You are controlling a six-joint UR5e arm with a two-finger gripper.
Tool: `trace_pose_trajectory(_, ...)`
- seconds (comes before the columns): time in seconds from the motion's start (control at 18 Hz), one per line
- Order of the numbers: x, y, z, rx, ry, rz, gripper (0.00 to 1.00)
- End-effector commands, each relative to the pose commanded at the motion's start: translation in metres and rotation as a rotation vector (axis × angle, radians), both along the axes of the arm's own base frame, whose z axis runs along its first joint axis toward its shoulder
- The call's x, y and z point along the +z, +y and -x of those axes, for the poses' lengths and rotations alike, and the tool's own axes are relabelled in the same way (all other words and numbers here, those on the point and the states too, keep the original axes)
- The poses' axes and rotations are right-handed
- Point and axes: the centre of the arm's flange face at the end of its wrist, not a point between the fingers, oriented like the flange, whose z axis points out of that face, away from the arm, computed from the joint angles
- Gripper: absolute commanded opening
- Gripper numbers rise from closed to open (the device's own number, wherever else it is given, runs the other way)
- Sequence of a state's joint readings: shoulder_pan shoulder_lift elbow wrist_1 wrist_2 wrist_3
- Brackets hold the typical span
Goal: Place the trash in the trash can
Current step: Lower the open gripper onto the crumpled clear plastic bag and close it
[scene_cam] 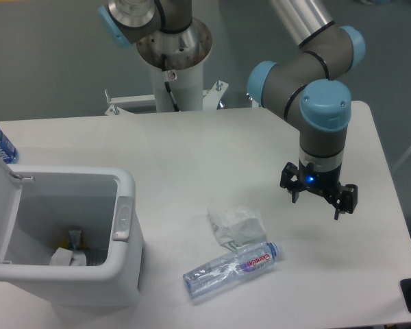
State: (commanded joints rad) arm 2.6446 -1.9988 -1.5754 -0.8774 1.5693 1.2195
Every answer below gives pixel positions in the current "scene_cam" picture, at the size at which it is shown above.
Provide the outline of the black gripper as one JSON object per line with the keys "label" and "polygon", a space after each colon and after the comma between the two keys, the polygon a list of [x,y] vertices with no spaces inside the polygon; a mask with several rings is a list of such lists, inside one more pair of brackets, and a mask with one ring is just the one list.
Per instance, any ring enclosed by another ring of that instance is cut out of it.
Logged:
{"label": "black gripper", "polygon": [[339,181],[341,167],[340,164],[331,171],[315,171],[312,163],[305,166],[299,161],[298,168],[288,162],[279,185],[291,194],[292,203],[297,202],[302,191],[324,197],[335,208],[334,219],[338,220],[340,214],[352,214],[358,204],[358,186]]}

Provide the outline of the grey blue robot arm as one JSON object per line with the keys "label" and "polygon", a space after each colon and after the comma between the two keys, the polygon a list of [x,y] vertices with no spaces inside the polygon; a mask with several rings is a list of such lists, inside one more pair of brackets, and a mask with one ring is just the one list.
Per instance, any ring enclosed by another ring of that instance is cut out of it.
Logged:
{"label": "grey blue robot arm", "polygon": [[[297,200],[307,191],[337,215],[352,213],[358,188],[340,183],[351,93],[338,78],[366,53],[359,31],[338,26],[320,1],[273,1],[300,55],[286,65],[264,61],[247,81],[249,96],[299,131],[299,162],[282,170],[280,185]],[[190,1],[107,1],[99,17],[120,47],[135,45],[153,73],[160,112],[202,110],[202,64],[212,38]]]}

